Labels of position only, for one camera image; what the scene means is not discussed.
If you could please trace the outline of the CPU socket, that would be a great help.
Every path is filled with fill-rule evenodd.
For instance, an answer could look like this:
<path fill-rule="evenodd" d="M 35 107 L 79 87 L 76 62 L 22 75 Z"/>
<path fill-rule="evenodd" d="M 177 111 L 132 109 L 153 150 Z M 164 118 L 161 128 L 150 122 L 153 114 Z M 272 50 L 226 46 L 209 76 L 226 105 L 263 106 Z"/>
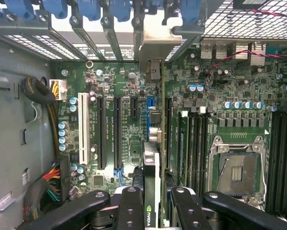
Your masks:
<path fill-rule="evenodd" d="M 207 191 L 266 199 L 266 146 L 262 136 L 252 142 L 225 142 L 217 135 L 209 149 Z"/>

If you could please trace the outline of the long black expansion slot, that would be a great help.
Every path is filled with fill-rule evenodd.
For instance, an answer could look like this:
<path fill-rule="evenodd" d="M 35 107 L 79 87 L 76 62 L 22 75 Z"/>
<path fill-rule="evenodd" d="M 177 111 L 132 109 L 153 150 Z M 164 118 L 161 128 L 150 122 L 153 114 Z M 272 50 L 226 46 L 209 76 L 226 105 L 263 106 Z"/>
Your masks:
<path fill-rule="evenodd" d="M 104 170 L 107 164 L 106 157 L 106 100 L 104 97 L 97 98 L 97 166 Z"/>
<path fill-rule="evenodd" d="M 120 186 L 123 186 L 123 163 L 122 163 L 122 101 L 114 97 L 113 100 L 113 129 L 114 129 L 114 172 Z"/>
<path fill-rule="evenodd" d="M 165 99 L 165 115 L 166 115 L 166 168 L 170 168 L 171 155 L 171 120 L 172 120 L 172 99 Z"/>

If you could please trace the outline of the white expansion slot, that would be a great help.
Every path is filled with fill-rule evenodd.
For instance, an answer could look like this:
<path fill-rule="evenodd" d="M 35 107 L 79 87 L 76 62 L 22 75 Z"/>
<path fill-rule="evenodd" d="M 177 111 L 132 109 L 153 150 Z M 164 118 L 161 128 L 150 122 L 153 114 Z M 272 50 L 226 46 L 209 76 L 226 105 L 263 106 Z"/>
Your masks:
<path fill-rule="evenodd" d="M 79 130 L 79 163 L 88 164 L 90 161 L 89 137 L 89 94 L 78 93 L 78 130 Z"/>

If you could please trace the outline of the short black expansion slot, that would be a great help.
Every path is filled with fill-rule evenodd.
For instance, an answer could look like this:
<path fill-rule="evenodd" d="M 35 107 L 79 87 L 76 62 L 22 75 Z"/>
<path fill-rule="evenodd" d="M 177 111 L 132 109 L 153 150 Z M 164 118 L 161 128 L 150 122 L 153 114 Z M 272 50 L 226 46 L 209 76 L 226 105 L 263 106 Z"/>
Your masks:
<path fill-rule="evenodd" d="M 138 97 L 131 97 L 130 99 L 130 112 L 131 112 L 131 118 L 137 119 L 138 118 Z"/>

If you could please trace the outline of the blue expansion slot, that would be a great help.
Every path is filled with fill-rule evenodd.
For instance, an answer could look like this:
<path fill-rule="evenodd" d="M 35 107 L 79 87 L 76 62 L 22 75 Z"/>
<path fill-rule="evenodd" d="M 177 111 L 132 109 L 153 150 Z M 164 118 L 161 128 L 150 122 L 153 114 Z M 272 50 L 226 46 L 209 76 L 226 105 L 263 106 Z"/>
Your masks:
<path fill-rule="evenodd" d="M 147 98 L 147 141 L 158 142 L 159 125 L 161 123 L 161 113 L 156 106 L 156 98 Z"/>

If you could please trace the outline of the green motherboard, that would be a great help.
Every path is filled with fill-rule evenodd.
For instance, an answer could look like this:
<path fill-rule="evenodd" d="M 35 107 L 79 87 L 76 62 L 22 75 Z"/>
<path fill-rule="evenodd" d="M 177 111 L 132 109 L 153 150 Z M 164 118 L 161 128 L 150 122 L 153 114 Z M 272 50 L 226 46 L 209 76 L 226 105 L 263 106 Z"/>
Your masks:
<path fill-rule="evenodd" d="M 203 123 L 201 139 L 201 192 L 197 189 L 198 114 L 208 114 L 209 149 L 217 135 L 225 142 L 252 142 L 262 136 L 266 146 L 266 199 L 258 195 L 242 196 L 245 203 L 267 213 L 287 218 L 287 47 L 260 43 L 196 45 L 178 60 L 165 67 L 165 99 L 172 99 L 170 168 L 166 168 L 166 153 L 162 162 L 165 171 L 174 177 L 176 186 L 189 187 L 191 113 L 195 115 L 194 185 L 198 196 L 202 191 Z M 69 199 L 75 199 L 95 189 L 113 193 L 120 187 L 114 172 L 114 97 L 122 101 L 122 163 L 123 186 L 143 186 L 143 146 L 146 141 L 146 83 L 135 63 L 62 62 L 54 65 L 55 80 L 67 82 L 67 100 L 58 101 L 58 143 L 62 155 L 69 157 Z M 89 94 L 90 161 L 79 163 L 78 93 Z M 106 100 L 106 157 L 104 170 L 97 166 L 97 98 Z M 138 118 L 131 118 L 130 99 L 138 97 Z M 278 113 L 277 182 L 275 211 L 272 211 L 272 122 Z M 283 208 L 279 211 L 279 160 L 281 115 L 286 118 L 286 138 L 283 167 Z"/>

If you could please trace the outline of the open black PC case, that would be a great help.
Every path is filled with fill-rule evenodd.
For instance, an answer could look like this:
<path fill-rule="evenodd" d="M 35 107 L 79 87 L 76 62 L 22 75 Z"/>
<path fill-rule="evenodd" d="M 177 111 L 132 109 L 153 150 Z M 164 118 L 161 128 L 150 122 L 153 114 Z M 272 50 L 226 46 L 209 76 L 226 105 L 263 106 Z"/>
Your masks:
<path fill-rule="evenodd" d="M 67 0 L 65 19 L 46 11 L 42 0 L 31 0 L 32 20 L 13 14 L 0 0 L 0 230 L 21 230 L 85 194 L 107 192 L 95 189 L 69 199 L 70 162 L 60 152 L 58 100 L 49 86 L 55 79 L 54 65 L 91 61 L 135 63 L 140 68 L 145 16 L 182 18 L 179 1 L 165 0 L 164 8 L 155 9 L 151 0 L 130 0 L 130 19 L 118 22 L 109 0 L 99 0 L 97 21 L 80 14 L 77 0 Z M 182 43 L 172 49 L 165 64 L 196 45 L 287 47 L 287 0 L 202 0 L 197 21 L 175 26 L 173 32 Z M 107 192 L 111 207 L 117 207 L 122 190 L 129 186 L 135 185 Z M 139 188 L 144 198 L 144 186 Z M 167 217 L 164 178 L 161 198 L 158 230 L 180 230 Z M 112 219 L 111 211 L 98 214 L 78 230 L 113 230 Z"/>

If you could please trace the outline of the white power connector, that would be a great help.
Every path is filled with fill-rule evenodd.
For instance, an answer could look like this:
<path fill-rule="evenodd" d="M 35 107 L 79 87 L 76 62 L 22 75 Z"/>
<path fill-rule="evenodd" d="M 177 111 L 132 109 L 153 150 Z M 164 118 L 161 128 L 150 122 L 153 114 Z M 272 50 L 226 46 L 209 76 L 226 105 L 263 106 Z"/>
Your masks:
<path fill-rule="evenodd" d="M 54 94 L 55 100 L 67 100 L 67 82 L 65 80 L 49 80 L 50 91 Z"/>

